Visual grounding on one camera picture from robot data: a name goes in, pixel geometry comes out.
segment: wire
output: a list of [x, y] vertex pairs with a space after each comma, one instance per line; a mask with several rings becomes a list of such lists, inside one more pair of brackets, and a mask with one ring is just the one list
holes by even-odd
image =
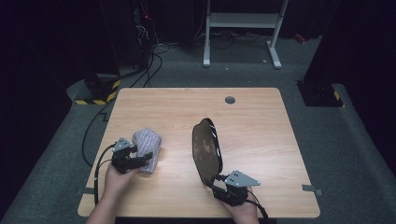
[[201, 29], [202, 29], [202, 25], [204, 24], [204, 18], [205, 18], [205, 8], [206, 8], [206, 1], [203, 1], [204, 2], [204, 6], [203, 6], [203, 13], [202, 13], [202, 18], [201, 18], [201, 24], [199, 25], [199, 28], [198, 28], [198, 31], [197, 31], [197, 33], [194, 35], [194, 38], [196, 38], [197, 36], [198, 36], [198, 34], [199, 34], [199, 32], [201, 31]]
[[84, 133], [84, 137], [82, 138], [82, 144], [81, 144], [81, 153], [82, 153], [82, 158], [84, 159], [84, 161], [92, 167], [92, 164], [90, 162], [88, 162], [86, 156], [85, 156], [85, 140], [87, 138], [87, 134], [88, 134], [88, 130], [91, 128], [91, 125], [93, 124], [93, 121], [99, 116], [99, 115], [105, 115], [103, 121], [108, 121], [108, 119], [106, 119], [106, 115], [107, 113], [102, 113], [109, 105], [111, 105], [114, 102], [114, 99], [112, 99], [109, 103], [107, 103], [107, 105], [105, 105], [98, 113], [96, 113], [95, 117], [93, 117], [93, 119], [91, 120], [90, 124], [88, 125], [88, 128], [85, 130]]
[[94, 179], [93, 179], [93, 195], [94, 195], [94, 199], [95, 199], [95, 205], [97, 205], [98, 202], [99, 202], [99, 193], [98, 193], [98, 188], [99, 188], [99, 168], [102, 165], [102, 163], [101, 163], [102, 162], [102, 158], [105, 156], [105, 154], [108, 152], [109, 149], [113, 148], [116, 145], [116, 143], [114, 143], [113, 145], [108, 146], [102, 152], [102, 155], [100, 155], [99, 161], [96, 163], [96, 169], [95, 169], [95, 174], [94, 174]]
[[264, 207], [262, 207], [262, 205], [260, 204], [259, 199], [256, 197], [256, 195], [254, 195], [253, 192], [250, 190], [248, 190], [247, 192], [249, 192], [256, 199], [257, 202], [255, 203], [249, 199], [245, 199], [245, 202], [252, 203], [259, 208], [260, 212], [262, 213], [262, 218], [264, 219], [264, 223], [268, 223], [268, 224], [272, 223], [272, 221], [268, 217], [267, 212], [265, 211]]
[[158, 59], [160, 59], [160, 66], [157, 68], [157, 70], [155, 70], [155, 72], [150, 76], [150, 77], [148, 77], [148, 80], [145, 82], [145, 84], [143, 85], [143, 87], [146, 87], [146, 84], [148, 84], [149, 83], [149, 81], [157, 74], [157, 72], [161, 69], [161, 67], [163, 66], [163, 59], [159, 56], [159, 55], [157, 55], [157, 54], [152, 54], [152, 56], [156, 56]]

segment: metal bracket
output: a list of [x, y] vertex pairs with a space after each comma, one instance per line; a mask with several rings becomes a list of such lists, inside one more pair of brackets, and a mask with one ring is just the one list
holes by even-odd
[[126, 140], [124, 137], [121, 137], [119, 141], [114, 145], [113, 152], [121, 151], [127, 147], [131, 147], [132, 143]]
[[315, 186], [311, 186], [311, 185], [303, 185], [303, 191], [314, 192], [315, 195], [317, 195], [317, 196], [322, 196], [323, 195], [323, 190], [316, 189]]
[[237, 170], [233, 170], [224, 180], [224, 183], [237, 188], [259, 186], [261, 184], [260, 181], [253, 179], [252, 177], [245, 175]]

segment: yellow black hazard tape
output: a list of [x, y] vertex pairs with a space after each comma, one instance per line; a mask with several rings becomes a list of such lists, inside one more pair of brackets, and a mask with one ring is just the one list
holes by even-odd
[[120, 85], [120, 80], [114, 82], [111, 91], [108, 96], [104, 99], [75, 99], [77, 105], [106, 105], [110, 103], [117, 94], [117, 88]]
[[338, 94], [337, 91], [334, 91], [334, 96], [335, 96], [335, 100], [337, 100], [338, 103], [343, 104], [342, 107], [345, 107], [346, 105], [344, 105], [344, 103], [341, 101], [341, 96], [340, 94]]

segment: human hand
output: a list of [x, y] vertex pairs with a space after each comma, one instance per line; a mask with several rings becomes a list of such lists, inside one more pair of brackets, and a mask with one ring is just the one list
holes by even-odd
[[[253, 192], [251, 187], [247, 187], [247, 190]], [[248, 192], [247, 200], [256, 202], [256, 198]], [[259, 223], [259, 219], [257, 217], [257, 206], [252, 203], [244, 202], [241, 205], [230, 206], [229, 204], [220, 201], [221, 204], [230, 212], [233, 217], [233, 221], [236, 224], [255, 224]]]
[[121, 174], [110, 164], [106, 172], [104, 196], [117, 200], [128, 188], [129, 182], [138, 171], [139, 169], [133, 169], [126, 174]]

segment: black wall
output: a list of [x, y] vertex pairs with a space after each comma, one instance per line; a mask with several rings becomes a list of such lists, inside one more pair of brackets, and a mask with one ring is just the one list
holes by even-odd
[[64, 47], [59, 2], [0, 8], [1, 219], [68, 113], [67, 87], [81, 77]]
[[304, 77], [341, 83], [396, 174], [396, 3], [340, 1]]

